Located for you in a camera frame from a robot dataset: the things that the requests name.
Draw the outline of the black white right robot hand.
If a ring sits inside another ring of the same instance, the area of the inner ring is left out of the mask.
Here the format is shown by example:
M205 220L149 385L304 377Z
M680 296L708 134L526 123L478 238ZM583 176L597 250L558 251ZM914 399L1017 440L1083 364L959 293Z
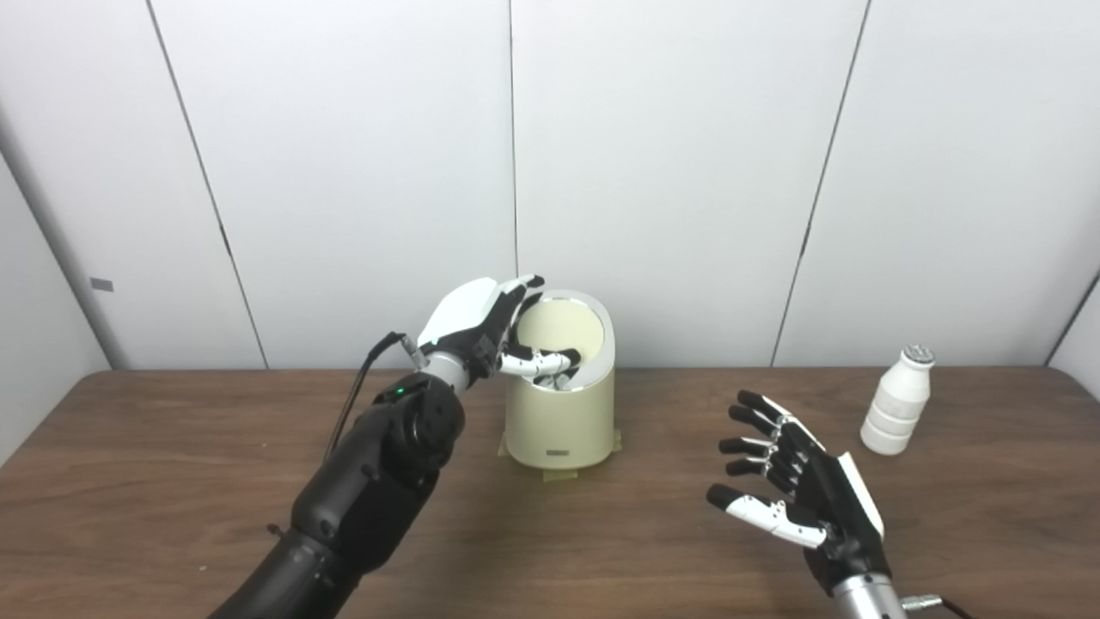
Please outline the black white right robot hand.
M707 502L801 548L810 575L828 595L845 581L890 579L883 517L853 455L828 453L796 414L761 393L739 391L728 414L759 436L721 440L721 453L737 456L726 474L758 475L779 496L714 483L705 493Z

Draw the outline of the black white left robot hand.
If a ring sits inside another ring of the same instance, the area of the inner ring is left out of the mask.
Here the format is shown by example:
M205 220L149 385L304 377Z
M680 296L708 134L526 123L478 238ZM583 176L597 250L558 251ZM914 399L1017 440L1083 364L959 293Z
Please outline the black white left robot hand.
M484 277L448 292L417 338L417 350L425 357L420 371L443 380L453 393L499 373L573 375L582 360L578 349L534 349L518 339L520 316L541 297L528 292L543 285L544 278L537 274L507 281Z

